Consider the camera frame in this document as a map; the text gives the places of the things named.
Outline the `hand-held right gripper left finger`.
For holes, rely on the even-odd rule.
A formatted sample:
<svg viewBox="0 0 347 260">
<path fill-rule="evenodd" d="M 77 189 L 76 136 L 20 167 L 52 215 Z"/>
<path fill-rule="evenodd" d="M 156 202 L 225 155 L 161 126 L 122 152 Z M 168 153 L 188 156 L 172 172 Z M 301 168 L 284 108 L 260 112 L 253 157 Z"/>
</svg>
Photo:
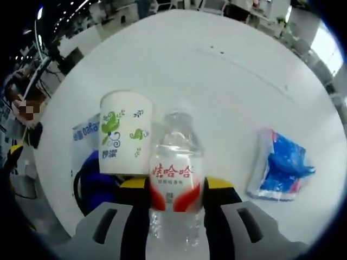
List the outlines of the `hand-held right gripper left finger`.
<svg viewBox="0 0 347 260">
<path fill-rule="evenodd" d="M 145 259 L 149 234 L 149 180 L 132 178 L 76 226 L 75 235 L 55 246 L 59 259 Z"/>
</svg>

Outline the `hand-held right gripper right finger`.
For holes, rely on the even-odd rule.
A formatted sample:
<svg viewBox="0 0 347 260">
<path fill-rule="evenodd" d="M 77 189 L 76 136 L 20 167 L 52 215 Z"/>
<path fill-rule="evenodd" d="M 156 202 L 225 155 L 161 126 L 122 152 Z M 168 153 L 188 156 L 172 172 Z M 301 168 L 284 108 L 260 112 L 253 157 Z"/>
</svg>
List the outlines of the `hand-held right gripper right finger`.
<svg viewBox="0 0 347 260">
<path fill-rule="evenodd" d="M 210 259 L 299 259 L 308 249 L 287 239 L 273 217 L 241 200 L 224 179 L 205 178 L 202 203 Z"/>
</svg>

